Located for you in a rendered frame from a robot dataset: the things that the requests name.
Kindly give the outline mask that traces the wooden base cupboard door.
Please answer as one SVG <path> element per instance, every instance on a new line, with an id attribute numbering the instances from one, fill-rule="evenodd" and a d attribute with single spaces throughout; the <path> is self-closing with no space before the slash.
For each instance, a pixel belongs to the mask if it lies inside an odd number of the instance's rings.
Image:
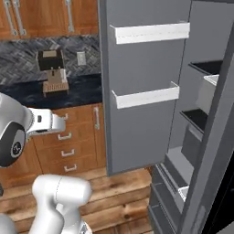
<path id="1" fill-rule="evenodd" d="M 30 184 L 42 174 L 34 143 L 29 141 L 19 159 L 8 168 L 0 168 L 0 184 L 3 188 Z"/>

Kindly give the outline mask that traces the white fridge bin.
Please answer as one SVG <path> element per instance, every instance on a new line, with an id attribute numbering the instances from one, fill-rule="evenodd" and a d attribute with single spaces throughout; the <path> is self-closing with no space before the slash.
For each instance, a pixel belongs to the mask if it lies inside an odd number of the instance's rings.
<path id="1" fill-rule="evenodd" d="M 201 80 L 196 106 L 204 113 L 209 114 L 211 103 L 217 87 L 219 75 L 207 75 Z"/>

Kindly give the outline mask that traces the grey fridge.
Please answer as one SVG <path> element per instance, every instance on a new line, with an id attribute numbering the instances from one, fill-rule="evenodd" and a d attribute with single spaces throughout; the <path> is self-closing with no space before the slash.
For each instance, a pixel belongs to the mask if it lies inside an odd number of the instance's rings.
<path id="1" fill-rule="evenodd" d="M 181 111 L 199 109 L 196 106 L 201 80 L 206 74 L 189 67 L 191 62 L 222 60 L 225 56 L 229 34 L 234 23 L 234 0 L 194 0 L 189 16 L 191 31 L 186 42 L 179 85 L 180 95 L 175 112 L 165 159 L 160 164 L 175 165 L 192 170 L 181 153 L 186 127 L 191 124 Z M 212 208 L 207 216 L 202 234 L 224 234 L 228 229 L 234 234 L 234 150 L 222 178 Z"/>

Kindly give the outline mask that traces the narrow wooden cupboard door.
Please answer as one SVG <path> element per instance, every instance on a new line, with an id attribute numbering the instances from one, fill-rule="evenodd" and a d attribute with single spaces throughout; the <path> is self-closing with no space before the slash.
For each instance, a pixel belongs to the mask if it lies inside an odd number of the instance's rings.
<path id="1" fill-rule="evenodd" d="M 100 114 L 100 130 L 95 129 L 95 113 L 94 107 L 99 107 Z M 104 132 L 104 118 L 103 118 L 103 106 L 101 103 L 96 103 L 93 105 L 93 121 L 94 121 L 94 135 L 96 144 L 96 155 L 97 155 L 97 165 L 98 167 L 106 166 L 106 149 L 105 149 L 105 132 Z"/>

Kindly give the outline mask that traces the grey fridge drawer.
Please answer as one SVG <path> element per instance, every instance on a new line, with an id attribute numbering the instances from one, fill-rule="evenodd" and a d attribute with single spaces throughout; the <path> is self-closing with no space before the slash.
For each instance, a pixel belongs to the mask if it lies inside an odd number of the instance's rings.
<path id="1" fill-rule="evenodd" d="M 196 165 L 197 154 L 202 138 L 203 133 L 200 132 L 195 126 L 189 124 L 186 127 L 181 153 L 186 157 L 192 166 Z"/>

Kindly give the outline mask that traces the black and beige coffee machine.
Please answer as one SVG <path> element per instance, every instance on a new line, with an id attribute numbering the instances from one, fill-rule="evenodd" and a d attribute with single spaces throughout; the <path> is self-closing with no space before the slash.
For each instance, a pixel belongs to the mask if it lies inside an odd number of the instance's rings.
<path id="1" fill-rule="evenodd" d="M 52 92 L 69 92 L 64 56 L 61 49 L 39 50 L 37 64 L 40 71 L 46 72 L 47 79 L 43 82 L 44 96 Z"/>

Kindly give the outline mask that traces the grey wall socket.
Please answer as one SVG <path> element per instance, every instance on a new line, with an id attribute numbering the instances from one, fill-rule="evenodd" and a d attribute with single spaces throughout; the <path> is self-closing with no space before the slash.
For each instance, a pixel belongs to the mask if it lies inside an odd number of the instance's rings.
<path id="1" fill-rule="evenodd" d="M 84 51 L 80 51 L 77 53 L 77 60 L 79 66 L 85 66 L 86 65 L 86 55 Z"/>

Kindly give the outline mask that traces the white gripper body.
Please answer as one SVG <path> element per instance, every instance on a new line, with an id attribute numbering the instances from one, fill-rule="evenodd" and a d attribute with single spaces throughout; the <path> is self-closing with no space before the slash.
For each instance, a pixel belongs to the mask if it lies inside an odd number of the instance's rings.
<path id="1" fill-rule="evenodd" d="M 51 131 L 54 133 L 64 132 L 66 130 L 66 121 L 57 116 L 56 114 L 52 114 L 52 127 Z"/>

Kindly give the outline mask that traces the wooden wall cupboard door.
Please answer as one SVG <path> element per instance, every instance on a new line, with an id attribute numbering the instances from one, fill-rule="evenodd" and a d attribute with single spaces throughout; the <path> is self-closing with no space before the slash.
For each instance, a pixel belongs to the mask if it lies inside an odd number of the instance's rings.
<path id="1" fill-rule="evenodd" d="M 0 39 L 12 38 L 9 23 L 5 13 L 3 0 L 0 0 Z"/>
<path id="2" fill-rule="evenodd" d="M 19 0 L 24 29 L 22 38 L 54 37 L 67 34 L 65 0 Z"/>
<path id="3" fill-rule="evenodd" d="M 71 18 L 74 35 L 98 33 L 97 0 L 71 0 Z"/>

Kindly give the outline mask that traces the wooden drawer front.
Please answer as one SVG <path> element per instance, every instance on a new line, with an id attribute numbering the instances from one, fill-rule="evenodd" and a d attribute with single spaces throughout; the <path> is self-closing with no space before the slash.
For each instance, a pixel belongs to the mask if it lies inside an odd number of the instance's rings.
<path id="1" fill-rule="evenodd" d="M 66 124 L 68 125 L 81 122 L 92 122 L 92 107 L 90 105 L 57 109 L 53 110 L 53 112 L 62 118 L 65 113 L 67 113 L 69 118 L 66 120 Z"/>
<path id="2" fill-rule="evenodd" d="M 68 157 L 62 157 L 61 151 L 65 153 L 75 149 L 75 154 Z M 38 150 L 38 156 L 52 161 L 67 159 L 72 157 L 82 157 L 95 154 L 95 144 L 93 141 L 83 141 L 81 143 L 62 144 L 59 146 L 50 146 L 47 149 Z"/>
<path id="3" fill-rule="evenodd" d="M 77 165 L 77 170 L 72 172 L 65 172 L 64 165 L 73 166 Z M 42 170 L 44 174 L 54 174 L 54 175 L 68 175 L 71 173 L 79 173 L 91 170 L 97 167 L 96 157 L 93 155 L 84 156 L 81 158 L 73 158 L 65 161 L 49 162 L 42 164 Z"/>
<path id="4" fill-rule="evenodd" d="M 59 141 L 58 134 L 64 136 L 72 133 L 71 139 Z M 37 149 L 49 148 L 50 146 L 76 143 L 92 139 L 94 137 L 93 126 L 91 122 L 82 122 L 79 124 L 67 125 L 66 130 L 60 133 L 50 133 L 34 136 L 33 140 Z"/>

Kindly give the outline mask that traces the white fridge door shelf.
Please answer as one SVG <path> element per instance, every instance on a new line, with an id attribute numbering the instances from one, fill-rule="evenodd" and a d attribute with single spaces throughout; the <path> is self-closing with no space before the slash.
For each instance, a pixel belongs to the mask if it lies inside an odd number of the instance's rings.
<path id="1" fill-rule="evenodd" d="M 177 100 L 179 98 L 180 87 L 174 82 L 171 82 L 170 85 L 171 87 L 167 89 L 151 90 L 126 95 L 117 95 L 113 90 L 112 95 L 118 110 L 152 103 Z"/>
<path id="2" fill-rule="evenodd" d="M 188 22 L 137 27 L 110 26 L 111 38 L 117 45 L 189 38 Z"/>

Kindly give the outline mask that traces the black fridge shelf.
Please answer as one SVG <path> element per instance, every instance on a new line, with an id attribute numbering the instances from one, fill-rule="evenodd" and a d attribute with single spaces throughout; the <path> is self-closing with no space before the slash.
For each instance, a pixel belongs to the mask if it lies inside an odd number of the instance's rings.
<path id="1" fill-rule="evenodd" d="M 220 73 L 222 60 L 210 60 L 191 62 L 189 67 L 196 69 L 206 75 L 218 75 Z"/>
<path id="2" fill-rule="evenodd" d="M 201 133 L 205 131 L 207 124 L 207 114 L 201 109 L 181 111 L 180 114 Z"/>

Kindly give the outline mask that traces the grey fridge door with shelves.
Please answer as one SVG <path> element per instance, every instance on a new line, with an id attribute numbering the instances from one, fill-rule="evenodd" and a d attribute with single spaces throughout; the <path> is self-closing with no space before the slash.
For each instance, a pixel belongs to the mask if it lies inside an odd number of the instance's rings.
<path id="1" fill-rule="evenodd" d="M 176 100 L 118 110 L 112 95 L 179 86 L 186 39 L 117 45 L 110 26 L 189 23 L 192 0 L 98 0 L 107 173 L 161 162 Z"/>

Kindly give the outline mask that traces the grey freezer drawer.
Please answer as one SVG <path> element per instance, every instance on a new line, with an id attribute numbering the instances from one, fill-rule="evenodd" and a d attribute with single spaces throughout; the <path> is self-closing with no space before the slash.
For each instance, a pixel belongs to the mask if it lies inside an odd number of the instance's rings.
<path id="1" fill-rule="evenodd" d="M 192 170 L 177 168 L 173 164 L 158 164 L 154 167 L 148 206 L 154 232 L 179 234 L 191 175 Z"/>

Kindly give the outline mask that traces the dark grey fridge door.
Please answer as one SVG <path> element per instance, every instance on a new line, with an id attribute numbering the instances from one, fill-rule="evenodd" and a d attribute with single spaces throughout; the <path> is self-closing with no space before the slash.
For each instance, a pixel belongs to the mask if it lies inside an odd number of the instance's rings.
<path id="1" fill-rule="evenodd" d="M 234 150 L 234 23 L 188 189 L 179 234 L 202 234 Z"/>

